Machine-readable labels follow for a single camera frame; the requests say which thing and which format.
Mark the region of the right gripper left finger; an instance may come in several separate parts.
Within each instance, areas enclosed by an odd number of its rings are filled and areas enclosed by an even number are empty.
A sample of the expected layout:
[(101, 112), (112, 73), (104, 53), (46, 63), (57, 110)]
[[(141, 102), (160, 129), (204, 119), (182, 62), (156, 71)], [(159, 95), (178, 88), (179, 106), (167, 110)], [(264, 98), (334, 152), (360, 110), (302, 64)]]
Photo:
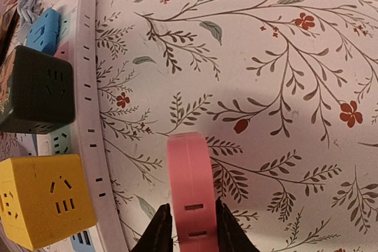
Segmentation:
[(134, 247), (134, 252), (172, 252), (172, 215), (169, 204), (161, 205)]

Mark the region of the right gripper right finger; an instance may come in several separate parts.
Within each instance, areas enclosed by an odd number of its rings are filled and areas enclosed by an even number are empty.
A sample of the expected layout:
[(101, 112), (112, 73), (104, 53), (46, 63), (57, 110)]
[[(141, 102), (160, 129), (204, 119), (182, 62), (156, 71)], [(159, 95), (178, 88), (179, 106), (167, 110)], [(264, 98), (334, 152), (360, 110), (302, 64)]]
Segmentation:
[(259, 252), (220, 198), (216, 199), (216, 218), (219, 252)]

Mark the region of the pink plug adapter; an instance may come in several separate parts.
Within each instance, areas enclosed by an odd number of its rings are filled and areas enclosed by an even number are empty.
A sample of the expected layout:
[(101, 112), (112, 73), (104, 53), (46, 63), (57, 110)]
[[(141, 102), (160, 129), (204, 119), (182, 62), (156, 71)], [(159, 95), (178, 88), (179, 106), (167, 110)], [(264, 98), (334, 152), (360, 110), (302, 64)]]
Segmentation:
[(219, 251), (213, 174), (205, 138), (197, 132), (171, 136), (167, 165), (180, 251)]

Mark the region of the yellow cube socket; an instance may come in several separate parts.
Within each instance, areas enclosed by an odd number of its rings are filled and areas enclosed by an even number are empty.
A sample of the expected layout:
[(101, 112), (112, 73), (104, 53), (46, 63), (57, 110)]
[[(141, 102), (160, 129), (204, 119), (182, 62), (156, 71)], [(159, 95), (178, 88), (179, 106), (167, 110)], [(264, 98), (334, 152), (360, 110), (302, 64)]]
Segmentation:
[(78, 154), (1, 161), (1, 223), (29, 250), (49, 246), (96, 225)]

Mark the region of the white long power strip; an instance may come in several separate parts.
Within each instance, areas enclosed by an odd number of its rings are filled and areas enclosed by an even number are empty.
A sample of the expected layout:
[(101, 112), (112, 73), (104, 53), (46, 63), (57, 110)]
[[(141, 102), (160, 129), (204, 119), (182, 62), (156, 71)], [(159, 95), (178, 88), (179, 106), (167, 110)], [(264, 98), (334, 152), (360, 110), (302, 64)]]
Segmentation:
[(97, 224), (43, 247), (43, 251), (123, 251), (127, 244), (112, 192), (103, 142), (96, 77), (96, 0), (60, 0), (53, 10), (61, 15), (55, 56), (74, 72), (73, 123), (36, 137), (37, 153), (78, 153)]

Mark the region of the cyan plug adapter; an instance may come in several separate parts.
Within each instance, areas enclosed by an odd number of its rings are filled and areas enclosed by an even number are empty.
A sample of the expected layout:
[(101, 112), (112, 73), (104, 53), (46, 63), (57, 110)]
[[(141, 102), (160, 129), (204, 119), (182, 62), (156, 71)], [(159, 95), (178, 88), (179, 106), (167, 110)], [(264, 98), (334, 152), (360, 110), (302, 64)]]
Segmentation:
[(54, 55), (60, 32), (60, 14), (49, 8), (31, 26), (26, 46), (48, 55)]

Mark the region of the dark green cube socket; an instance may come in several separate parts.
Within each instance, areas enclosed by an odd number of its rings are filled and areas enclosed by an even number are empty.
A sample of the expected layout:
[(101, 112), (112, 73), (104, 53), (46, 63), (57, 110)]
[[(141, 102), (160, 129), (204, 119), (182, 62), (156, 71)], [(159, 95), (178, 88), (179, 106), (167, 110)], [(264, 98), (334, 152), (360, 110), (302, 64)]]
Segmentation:
[(1, 131), (45, 135), (74, 119), (71, 64), (15, 47), (1, 65)]

